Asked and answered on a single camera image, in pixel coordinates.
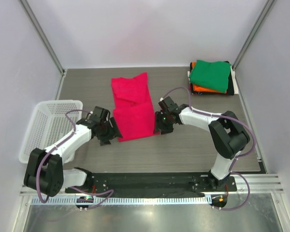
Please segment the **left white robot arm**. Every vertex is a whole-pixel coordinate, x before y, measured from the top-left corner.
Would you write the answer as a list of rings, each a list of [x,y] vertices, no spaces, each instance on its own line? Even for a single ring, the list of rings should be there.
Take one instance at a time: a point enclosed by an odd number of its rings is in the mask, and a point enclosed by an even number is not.
[[[53,145],[31,151],[24,185],[48,197],[54,197],[62,188],[77,187],[83,193],[90,192],[93,188],[92,172],[83,168],[64,170],[63,164],[94,137],[100,145],[109,145],[112,139],[122,135],[113,117],[105,121],[96,121],[94,117],[80,119],[68,134]]]

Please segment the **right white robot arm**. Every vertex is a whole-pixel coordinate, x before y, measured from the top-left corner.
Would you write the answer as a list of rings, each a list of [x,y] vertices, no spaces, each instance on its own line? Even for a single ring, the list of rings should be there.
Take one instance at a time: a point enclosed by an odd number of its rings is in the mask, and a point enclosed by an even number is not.
[[[230,168],[250,141],[250,136],[232,111],[223,114],[199,111],[187,104],[159,102],[160,111],[155,112],[154,133],[172,133],[174,124],[194,126],[210,132],[217,151],[215,163],[208,173],[207,185],[213,191],[225,187]]]

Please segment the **pink t shirt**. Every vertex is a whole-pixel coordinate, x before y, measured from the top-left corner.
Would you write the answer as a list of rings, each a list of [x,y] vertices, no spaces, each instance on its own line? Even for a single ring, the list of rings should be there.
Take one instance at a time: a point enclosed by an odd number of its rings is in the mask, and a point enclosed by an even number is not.
[[[115,103],[113,116],[122,134],[118,141],[153,136],[155,112],[147,73],[143,72],[133,78],[113,78],[111,87]]]

